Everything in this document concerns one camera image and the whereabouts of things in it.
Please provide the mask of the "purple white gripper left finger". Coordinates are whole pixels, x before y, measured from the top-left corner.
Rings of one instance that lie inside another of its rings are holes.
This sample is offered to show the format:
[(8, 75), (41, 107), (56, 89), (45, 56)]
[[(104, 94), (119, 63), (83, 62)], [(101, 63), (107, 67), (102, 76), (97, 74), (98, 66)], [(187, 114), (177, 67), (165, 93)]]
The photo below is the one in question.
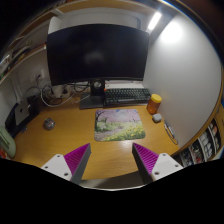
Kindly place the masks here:
[(90, 144), (85, 144), (66, 155), (56, 154), (42, 169), (65, 180), (79, 184), (91, 155)]

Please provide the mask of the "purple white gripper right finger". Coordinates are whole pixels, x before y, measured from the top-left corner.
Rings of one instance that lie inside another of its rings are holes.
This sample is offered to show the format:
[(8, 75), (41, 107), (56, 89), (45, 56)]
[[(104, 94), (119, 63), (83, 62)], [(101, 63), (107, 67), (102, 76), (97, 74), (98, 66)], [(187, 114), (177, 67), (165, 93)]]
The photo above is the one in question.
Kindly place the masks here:
[(157, 154), (137, 143), (132, 144), (132, 154), (144, 184), (182, 169), (182, 166), (167, 153)]

